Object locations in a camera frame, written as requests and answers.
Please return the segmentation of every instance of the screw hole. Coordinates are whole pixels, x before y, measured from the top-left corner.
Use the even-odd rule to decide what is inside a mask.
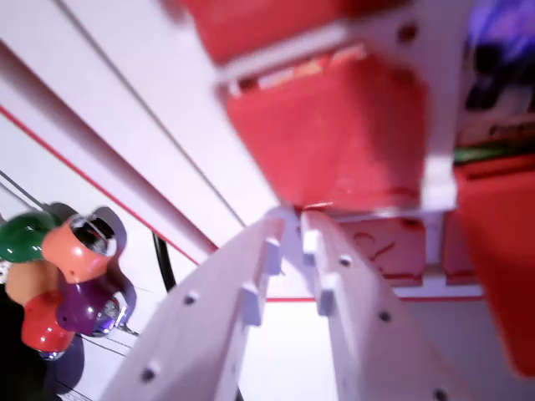
[[[398,29],[398,43],[409,44],[414,42],[419,30],[418,24],[414,21],[401,25]]]
[[[435,390],[433,395],[435,396],[436,401],[448,401],[449,399],[448,393],[444,391],[442,388],[438,388],[437,390]]]
[[[199,294],[196,292],[188,292],[184,297],[184,305],[190,306],[193,305],[199,299]]]
[[[141,381],[143,383],[148,383],[154,380],[156,377],[156,372],[154,369],[151,368],[145,368],[143,372],[141,373]]]
[[[383,322],[389,322],[392,320],[392,316],[387,311],[381,311],[379,313],[379,319],[381,319]]]
[[[339,263],[344,267],[349,267],[351,266],[351,257],[349,255],[342,255],[340,256]]]

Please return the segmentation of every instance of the wire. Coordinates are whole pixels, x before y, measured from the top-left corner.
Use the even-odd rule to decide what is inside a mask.
[[[156,249],[156,258],[160,266],[161,278],[163,278],[166,290],[169,292],[176,285],[176,280],[173,269],[171,268],[169,252],[167,252],[167,243],[159,238],[155,232],[152,233],[152,239],[154,240],[154,248]],[[237,390],[236,401],[243,401],[240,388]]]
[[[43,209],[43,204],[41,202],[39,202],[37,199],[35,199],[33,196],[31,196],[29,194],[29,192],[27,192],[22,186],[17,184],[9,175],[7,175],[6,173],[4,173],[3,171],[0,170],[0,176],[2,176],[4,178],[4,180],[6,180],[9,184],[11,184],[15,188],[17,188],[17,190],[19,190],[24,196],[26,196],[28,199],[30,199],[35,205],[37,205],[37,207],[39,209],[41,209],[41,210]]]

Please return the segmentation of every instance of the white wall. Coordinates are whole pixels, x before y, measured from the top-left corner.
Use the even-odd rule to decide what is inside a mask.
[[[509,370],[484,302],[406,305],[479,399],[535,399],[535,381]],[[329,328],[315,308],[312,302],[267,305],[263,325],[249,332],[240,377],[246,401],[337,399]]]

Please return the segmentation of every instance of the red stripe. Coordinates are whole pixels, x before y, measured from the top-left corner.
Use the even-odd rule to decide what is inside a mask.
[[[105,190],[102,186],[97,184],[94,180],[92,180],[90,177],[88,177],[81,169],[76,167],[73,163],[71,163],[68,159],[63,157],[56,149],[54,149],[51,145],[49,145],[47,142],[45,142],[43,139],[41,139],[39,136],[37,136],[30,128],[28,128],[26,125],[23,124],[22,121],[20,121],[17,117],[15,117],[13,114],[11,114],[8,110],[6,110],[1,104],[0,104],[0,113],[6,116],[11,122],[13,122],[17,127],[19,127],[22,131],[24,131],[28,136],[30,136],[33,140],[35,140],[38,144],[43,146],[48,152],[50,152],[52,155],[54,155],[59,161],[63,162],[65,165],[67,165],[71,170],[73,170],[75,173],[77,173],[79,176],[81,176],[84,180],[88,181],[92,186],[94,186],[97,190],[102,192],[104,195],[108,196],[113,202],[115,202],[117,205],[128,211],[135,219],[139,220],[141,223],[143,223],[145,226],[149,227],[153,232],[155,232],[160,238],[165,240],[166,242],[169,242],[177,251],[179,251],[182,255],[184,255],[187,259],[195,263],[196,265],[199,265],[199,262],[194,260],[191,256],[189,256],[186,252],[184,252],[177,244],[169,241],[168,238],[163,236],[160,232],[158,232],[153,226],[151,226],[147,221],[142,219],[137,213],[135,213],[133,210],[131,210],[127,205],[125,205],[123,202],[118,200],[116,197],[111,195],[107,190]]]
[[[482,295],[473,297],[402,297],[404,302],[473,302],[485,299]],[[268,302],[316,302],[314,298],[268,298]]]

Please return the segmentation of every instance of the red block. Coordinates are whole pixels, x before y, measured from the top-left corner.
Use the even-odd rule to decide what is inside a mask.
[[[362,17],[408,0],[181,0],[217,62],[251,52],[310,28]]]
[[[378,219],[341,226],[392,286],[421,285],[425,269],[425,227],[420,221]]]
[[[515,369],[535,375],[535,155],[456,168],[459,216]]]
[[[227,101],[234,127],[273,189],[297,207],[417,205],[425,85],[370,54],[318,60],[315,74],[296,72],[295,79]]]

